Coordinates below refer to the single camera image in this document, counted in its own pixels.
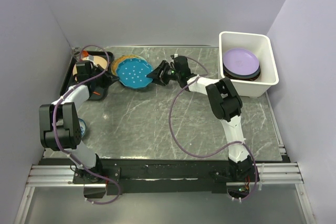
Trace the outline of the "blue polka dot plate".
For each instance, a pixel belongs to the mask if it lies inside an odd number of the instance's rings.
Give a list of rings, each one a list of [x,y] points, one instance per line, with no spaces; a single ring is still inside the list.
[[[153,70],[153,67],[144,59],[128,58],[118,64],[115,72],[125,87],[142,89],[152,82],[153,79],[148,78],[147,75]]]

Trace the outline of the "lilac plastic bear plate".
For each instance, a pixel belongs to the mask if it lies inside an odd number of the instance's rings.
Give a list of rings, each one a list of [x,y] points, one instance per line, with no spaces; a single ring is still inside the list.
[[[224,53],[222,59],[224,69],[238,76],[250,76],[260,68],[258,58],[244,48],[230,49]]]

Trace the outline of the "brown rimmed beige plate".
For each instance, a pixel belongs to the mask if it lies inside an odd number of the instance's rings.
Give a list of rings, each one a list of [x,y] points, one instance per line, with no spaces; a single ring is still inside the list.
[[[243,81],[255,81],[259,78],[260,74],[254,76],[254,77],[251,77],[251,78],[247,78],[247,77],[235,77],[235,76],[232,76],[228,73],[224,73],[224,76],[225,77],[228,77],[230,79],[233,79],[233,80],[243,80]]]

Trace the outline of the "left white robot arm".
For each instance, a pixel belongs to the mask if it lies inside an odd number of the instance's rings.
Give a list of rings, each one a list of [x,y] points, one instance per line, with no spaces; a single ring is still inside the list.
[[[61,151],[93,183],[104,177],[99,156],[82,140],[77,109],[97,88],[107,89],[119,80],[105,67],[90,60],[76,63],[77,73],[67,91],[56,101],[39,107],[40,142],[44,148]]]

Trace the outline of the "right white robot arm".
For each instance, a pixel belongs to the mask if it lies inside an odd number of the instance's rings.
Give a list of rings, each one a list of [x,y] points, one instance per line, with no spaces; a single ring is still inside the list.
[[[179,83],[182,91],[200,93],[207,96],[211,111],[220,121],[227,144],[211,154],[192,154],[185,150],[174,135],[171,116],[172,103],[169,111],[169,128],[177,146],[187,155],[196,158],[212,157],[228,148],[228,177],[234,181],[242,181],[254,171],[254,158],[248,149],[241,125],[242,100],[229,78],[210,79],[192,73],[187,56],[172,55],[172,61],[163,60],[158,67],[146,76],[155,84],[166,86],[170,81]]]

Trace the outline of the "black serving tray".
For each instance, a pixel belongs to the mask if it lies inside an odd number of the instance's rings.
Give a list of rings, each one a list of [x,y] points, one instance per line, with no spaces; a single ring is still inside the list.
[[[106,56],[104,52],[100,52],[100,51],[87,51],[87,53],[93,56],[103,56],[104,58],[109,59],[110,63],[114,61],[114,55],[110,51],[107,52],[108,56]],[[108,66],[108,71],[111,73],[110,64],[108,64],[107,66]],[[70,86],[75,85],[77,83],[76,74],[77,74],[76,61],[74,60],[74,58],[72,58],[70,61],[70,65],[68,67],[67,73],[65,75],[63,84],[60,89],[60,93],[59,93],[60,95],[64,95]],[[108,88],[96,87],[94,92],[98,92],[100,93],[100,95],[96,95],[92,93],[92,95],[90,96],[88,100],[89,101],[101,101],[107,96]]]

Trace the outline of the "floral beige plate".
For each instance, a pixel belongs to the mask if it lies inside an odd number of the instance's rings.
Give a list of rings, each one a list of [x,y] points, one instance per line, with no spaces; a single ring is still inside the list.
[[[106,68],[106,66],[108,65],[107,59],[103,56],[94,56],[94,58],[95,65],[100,65],[103,68]]]

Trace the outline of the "yellow rimmed plate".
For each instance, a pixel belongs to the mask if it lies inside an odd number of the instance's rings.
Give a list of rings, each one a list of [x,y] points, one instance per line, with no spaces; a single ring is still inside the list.
[[[123,55],[120,58],[114,60],[111,63],[111,72],[113,75],[117,76],[118,74],[116,73],[116,70],[118,68],[118,66],[125,61],[126,59],[133,59],[133,58],[137,58],[137,59],[141,59],[141,60],[145,60],[145,58],[138,56],[138,55]]]

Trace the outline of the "clear glass cup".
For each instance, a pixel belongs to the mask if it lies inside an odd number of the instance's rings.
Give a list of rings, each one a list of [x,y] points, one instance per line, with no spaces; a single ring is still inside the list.
[[[79,61],[81,59],[81,49],[80,48],[72,48],[71,49],[71,56],[74,58],[75,61]]]

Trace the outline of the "blue patterned small bowl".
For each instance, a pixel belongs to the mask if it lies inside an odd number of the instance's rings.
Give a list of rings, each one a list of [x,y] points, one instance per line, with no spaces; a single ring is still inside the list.
[[[84,137],[87,131],[87,125],[83,119],[78,119],[78,120],[79,120],[81,136]]]

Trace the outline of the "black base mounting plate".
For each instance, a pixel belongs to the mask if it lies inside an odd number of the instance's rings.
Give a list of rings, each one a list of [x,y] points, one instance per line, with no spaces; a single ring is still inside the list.
[[[136,193],[180,193],[210,191],[214,194],[229,192],[229,183],[242,184],[233,188],[234,196],[245,198],[259,174],[251,160],[242,164],[231,161],[182,161],[155,159],[103,159],[99,173],[104,179],[75,168],[72,161],[63,158],[43,158],[42,167],[64,165],[74,173],[71,182],[83,185],[83,194],[89,199],[103,196]]]

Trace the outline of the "aluminium rail frame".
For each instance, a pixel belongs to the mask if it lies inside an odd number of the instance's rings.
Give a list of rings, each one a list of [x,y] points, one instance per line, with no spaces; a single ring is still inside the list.
[[[260,182],[258,189],[267,185],[295,185],[298,194],[298,207],[305,223],[314,223],[314,216],[306,208],[306,191],[299,166],[296,163],[261,163],[257,165]],[[14,223],[24,223],[37,187],[83,187],[106,189],[105,183],[91,184],[89,182],[75,183],[78,177],[69,165],[34,165],[31,167]]]

